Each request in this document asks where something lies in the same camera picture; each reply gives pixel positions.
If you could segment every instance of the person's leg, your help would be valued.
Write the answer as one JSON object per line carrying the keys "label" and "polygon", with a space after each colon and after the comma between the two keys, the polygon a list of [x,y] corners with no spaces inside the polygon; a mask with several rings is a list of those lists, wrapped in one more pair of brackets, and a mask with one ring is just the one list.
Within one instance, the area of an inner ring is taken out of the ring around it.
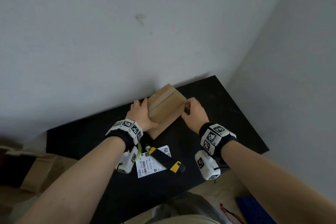
{"label": "person's leg", "polygon": [[146,224],[179,215],[198,214],[211,218],[222,224],[231,223],[228,218],[217,211],[202,196],[185,192],[163,203],[157,210],[156,215]]}

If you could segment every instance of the cardboard box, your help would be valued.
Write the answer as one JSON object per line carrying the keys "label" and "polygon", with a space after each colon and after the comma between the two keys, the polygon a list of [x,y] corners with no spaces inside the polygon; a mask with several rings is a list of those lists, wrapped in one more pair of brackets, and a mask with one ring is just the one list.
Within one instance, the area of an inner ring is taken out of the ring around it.
{"label": "cardboard box", "polygon": [[0,146],[0,215],[43,193],[77,160]]}
{"label": "cardboard box", "polygon": [[148,99],[148,117],[159,124],[147,131],[152,139],[160,135],[184,111],[186,98],[173,86],[167,84]]}

